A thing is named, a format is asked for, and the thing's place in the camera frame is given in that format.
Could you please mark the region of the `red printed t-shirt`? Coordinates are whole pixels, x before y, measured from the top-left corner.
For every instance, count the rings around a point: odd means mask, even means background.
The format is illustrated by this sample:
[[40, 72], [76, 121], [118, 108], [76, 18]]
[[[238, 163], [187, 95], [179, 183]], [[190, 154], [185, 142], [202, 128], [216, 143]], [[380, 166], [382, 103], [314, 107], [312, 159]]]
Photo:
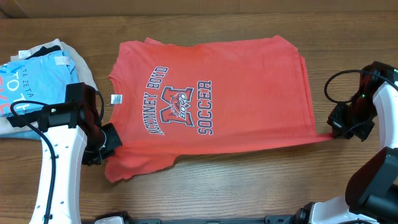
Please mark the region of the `red printed t-shirt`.
[[122, 142], [106, 163], [111, 182], [184, 155], [331, 139], [315, 127], [305, 59], [278, 35], [191, 47], [123, 42], [109, 77], [121, 98], [110, 121]]

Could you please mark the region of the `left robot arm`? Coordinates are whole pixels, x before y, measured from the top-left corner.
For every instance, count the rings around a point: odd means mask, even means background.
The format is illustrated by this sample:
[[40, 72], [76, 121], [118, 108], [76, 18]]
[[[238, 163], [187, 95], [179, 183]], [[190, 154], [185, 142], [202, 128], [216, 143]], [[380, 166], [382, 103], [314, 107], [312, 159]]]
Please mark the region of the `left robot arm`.
[[31, 223], [81, 223], [81, 167], [102, 164], [122, 144], [111, 123], [102, 126], [96, 119], [86, 103], [42, 108], [42, 165]]

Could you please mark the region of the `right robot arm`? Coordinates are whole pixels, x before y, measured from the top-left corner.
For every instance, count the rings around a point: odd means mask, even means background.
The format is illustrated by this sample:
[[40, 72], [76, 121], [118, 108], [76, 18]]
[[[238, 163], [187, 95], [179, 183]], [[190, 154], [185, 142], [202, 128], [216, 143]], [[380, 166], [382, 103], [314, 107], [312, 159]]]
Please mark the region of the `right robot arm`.
[[375, 61], [358, 73], [358, 91], [336, 101], [327, 123], [334, 138], [364, 141], [377, 118], [379, 150], [353, 174], [344, 196], [308, 203], [287, 223], [397, 223], [397, 69]]

